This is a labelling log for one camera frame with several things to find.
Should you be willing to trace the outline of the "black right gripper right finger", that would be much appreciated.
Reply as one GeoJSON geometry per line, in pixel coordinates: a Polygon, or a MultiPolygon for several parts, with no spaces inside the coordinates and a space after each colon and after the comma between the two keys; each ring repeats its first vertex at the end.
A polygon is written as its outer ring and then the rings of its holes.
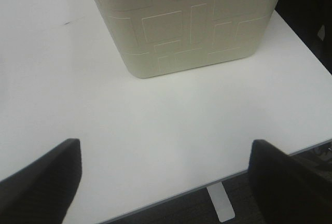
{"type": "Polygon", "coordinates": [[[248,181],[266,223],[331,223],[331,182],[266,140],[252,143],[248,181]]]}

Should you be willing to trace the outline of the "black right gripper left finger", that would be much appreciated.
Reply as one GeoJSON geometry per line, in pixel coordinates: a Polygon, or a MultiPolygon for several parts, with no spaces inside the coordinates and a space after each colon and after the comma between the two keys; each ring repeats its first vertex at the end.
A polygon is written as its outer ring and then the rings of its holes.
{"type": "Polygon", "coordinates": [[[70,138],[1,181],[1,223],[62,223],[81,176],[80,141],[70,138]]]}

